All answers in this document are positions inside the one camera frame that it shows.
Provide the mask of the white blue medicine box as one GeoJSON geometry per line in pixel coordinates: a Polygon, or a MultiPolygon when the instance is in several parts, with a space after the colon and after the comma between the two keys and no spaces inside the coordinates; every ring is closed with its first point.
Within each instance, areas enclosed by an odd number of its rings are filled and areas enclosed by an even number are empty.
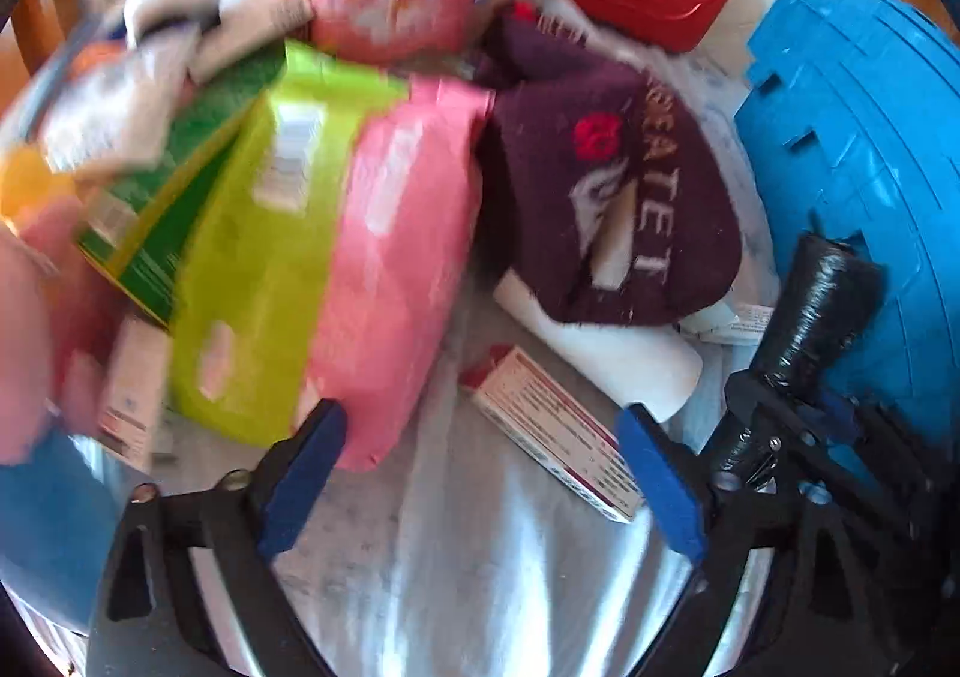
{"type": "Polygon", "coordinates": [[[82,24],[44,68],[26,143],[53,173],[91,179],[153,169],[199,42],[190,23],[161,29],[133,49],[101,39],[96,23],[82,24]]]}

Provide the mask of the green medicine box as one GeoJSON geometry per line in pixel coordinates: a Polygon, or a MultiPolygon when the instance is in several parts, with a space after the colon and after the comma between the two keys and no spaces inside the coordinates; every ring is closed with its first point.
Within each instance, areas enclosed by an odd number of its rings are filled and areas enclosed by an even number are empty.
{"type": "Polygon", "coordinates": [[[171,320],[176,271],[195,218],[245,115],[283,65],[285,47],[277,40],[195,88],[172,118],[160,163],[122,175],[91,196],[78,250],[163,326],[171,320]]]}

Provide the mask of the wooden headboard frame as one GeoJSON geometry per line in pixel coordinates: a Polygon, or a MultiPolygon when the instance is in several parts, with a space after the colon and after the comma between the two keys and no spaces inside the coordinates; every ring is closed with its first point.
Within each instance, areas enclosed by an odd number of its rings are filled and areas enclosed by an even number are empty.
{"type": "Polygon", "coordinates": [[[83,16],[80,0],[18,0],[2,31],[2,110],[26,89],[83,16]]]}

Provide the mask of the blue pink plush toy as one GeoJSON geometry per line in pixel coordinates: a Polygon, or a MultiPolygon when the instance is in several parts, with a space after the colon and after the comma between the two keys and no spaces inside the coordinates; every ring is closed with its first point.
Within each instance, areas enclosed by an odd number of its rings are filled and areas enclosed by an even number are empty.
{"type": "Polygon", "coordinates": [[[94,434],[127,300],[75,246],[83,205],[2,228],[2,583],[85,633],[119,519],[78,437],[94,434]]]}

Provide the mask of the pink white flat box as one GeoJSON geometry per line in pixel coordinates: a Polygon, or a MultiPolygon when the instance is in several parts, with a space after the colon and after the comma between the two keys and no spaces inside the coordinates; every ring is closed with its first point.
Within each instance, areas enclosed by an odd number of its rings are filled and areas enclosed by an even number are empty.
{"type": "Polygon", "coordinates": [[[494,345],[459,377],[478,411],[574,495],[613,523],[643,496],[615,435],[519,345],[494,345]]]}

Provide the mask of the yellow rubber duck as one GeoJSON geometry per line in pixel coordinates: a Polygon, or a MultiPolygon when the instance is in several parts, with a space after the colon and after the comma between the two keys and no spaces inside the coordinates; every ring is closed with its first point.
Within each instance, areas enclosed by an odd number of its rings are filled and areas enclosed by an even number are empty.
{"type": "Polygon", "coordinates": [[[53,172],[34,143],[18,143],[2,156],[2,219],[14,222],[57,198],[73,198],[70,173],[53,172]]]}

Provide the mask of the pink wet wipes pack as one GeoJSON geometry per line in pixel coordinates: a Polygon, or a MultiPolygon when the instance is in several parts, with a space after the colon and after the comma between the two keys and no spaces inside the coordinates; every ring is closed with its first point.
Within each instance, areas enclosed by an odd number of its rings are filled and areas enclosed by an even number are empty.
{"type": "Polygon", "coordinates": [[[352,156],[306,381],[348,416],[339,468],[371,471],[412,417],[469,258],[485,89],[415,76],[352,156]]]}

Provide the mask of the green wet wipes pack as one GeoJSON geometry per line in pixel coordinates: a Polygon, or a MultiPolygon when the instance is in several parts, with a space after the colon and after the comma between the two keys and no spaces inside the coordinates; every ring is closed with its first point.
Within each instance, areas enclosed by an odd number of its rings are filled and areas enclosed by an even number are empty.
{"type": "Polygon", "coordinates": [[[353,152],[407,97],[376,68],[286,44],[178,267],[171,388],[184,417],[262,448],[291,434],[353,152]]]}

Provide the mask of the white paper roll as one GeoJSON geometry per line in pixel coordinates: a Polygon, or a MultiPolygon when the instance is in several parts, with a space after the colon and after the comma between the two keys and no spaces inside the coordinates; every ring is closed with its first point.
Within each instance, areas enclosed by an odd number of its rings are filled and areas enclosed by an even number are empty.
{"type": "Polygon", "coordinates": [[[703,360],[672,328],[560,323],[544,312],[514,271],[498,282],[493,298],[619,406],[643,404],[656,422],[664,423],[680,413],[697,389],[703,360]]]}

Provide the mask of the blue plastic crate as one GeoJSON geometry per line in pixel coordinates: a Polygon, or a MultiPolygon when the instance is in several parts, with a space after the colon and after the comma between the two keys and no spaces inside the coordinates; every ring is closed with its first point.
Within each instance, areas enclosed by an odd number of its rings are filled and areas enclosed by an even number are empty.
{"type": "Polygon", "coordinates": [[[958,50],[901,0],[775,0],[736,113],[776,267],[800,235],[850,240],[889,274],[884,308],[828,375],[958,443],[958,50]]]}

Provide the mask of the black sock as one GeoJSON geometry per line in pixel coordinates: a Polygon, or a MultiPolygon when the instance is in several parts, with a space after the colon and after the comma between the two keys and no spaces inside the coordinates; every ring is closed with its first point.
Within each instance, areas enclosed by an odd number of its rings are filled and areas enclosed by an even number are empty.
{"type": "Polygon", "coordinates": [[[888,280],[885,266],[846,240],[800,237],[754,358],[727,380],[726,414],[700,453],[724,487],[763,476],[791,438],[807,446],[853,438],[853,413],[823,379],[871,326],[888,280]]]}

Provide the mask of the white red medicine box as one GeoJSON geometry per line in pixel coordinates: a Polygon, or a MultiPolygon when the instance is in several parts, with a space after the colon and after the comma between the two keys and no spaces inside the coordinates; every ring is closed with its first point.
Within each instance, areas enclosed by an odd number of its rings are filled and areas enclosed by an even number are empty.
{"type": "Polygon", "coordinates": [[[309,0],[220,0],[220,24],[203,34],[187,65],[195,84],[205,84],[263,45],[302,28],[314,16],[309,0]]]}

